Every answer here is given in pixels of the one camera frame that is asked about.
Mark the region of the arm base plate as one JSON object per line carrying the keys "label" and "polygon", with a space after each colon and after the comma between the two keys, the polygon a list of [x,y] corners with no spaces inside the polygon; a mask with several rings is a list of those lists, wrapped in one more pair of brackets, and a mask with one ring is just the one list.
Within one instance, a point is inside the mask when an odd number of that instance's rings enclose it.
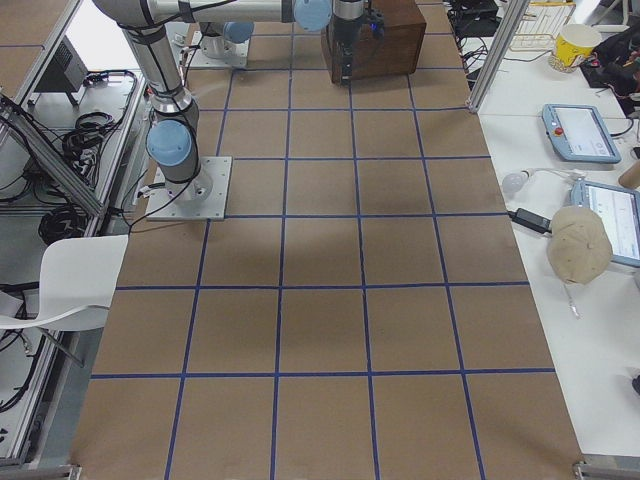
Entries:
{"label": "arm base plate", "polygon": [[148,196],[145,213],[151,221],[204,220],[225,218],[232,170],[230,156],[203,156],[200,173],[185,191],[183,186],[163,185]]}
{"label": "arm base plate", "polygon": [[224,37],[202,37],[196,30],[191,38],[172,34],[170,43],[174,47],[178,66],[190,69],[244,69],[247,64],[250,40],[233,43]]}

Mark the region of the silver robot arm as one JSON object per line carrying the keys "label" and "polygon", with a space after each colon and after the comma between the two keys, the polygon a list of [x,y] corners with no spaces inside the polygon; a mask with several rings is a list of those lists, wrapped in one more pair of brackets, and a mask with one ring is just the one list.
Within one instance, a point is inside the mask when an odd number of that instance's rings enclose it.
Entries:
{"label": "silver robot arm", "polygon": [[239,45],[248,41],[254,32],[253,22],[200,23],[201,50],[209,58],[234,55]]}
{"label": "silver robot arm", "polygon": [[97,1],[115,21],[152,90],[156,124],[147,136],[147,152],[164,175],[169,200],[204,199],[212,180],[202,171],[196,130],[199,109],[184,85],[172,56],[165,25],[233,22],[297,23],[306,31],[331,26],[350,49],[359,36],[367,1]]}

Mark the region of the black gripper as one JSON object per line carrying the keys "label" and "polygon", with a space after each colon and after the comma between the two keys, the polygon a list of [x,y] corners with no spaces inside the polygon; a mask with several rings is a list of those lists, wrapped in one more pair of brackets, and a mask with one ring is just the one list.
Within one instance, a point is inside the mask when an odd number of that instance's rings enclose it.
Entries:
{"label": "black gripper", "polygon": [[361,18],[344,19],[333,16],[335,50],[340,55],[340,85],[348,86],[352,78],[353,47],[361,29]]}

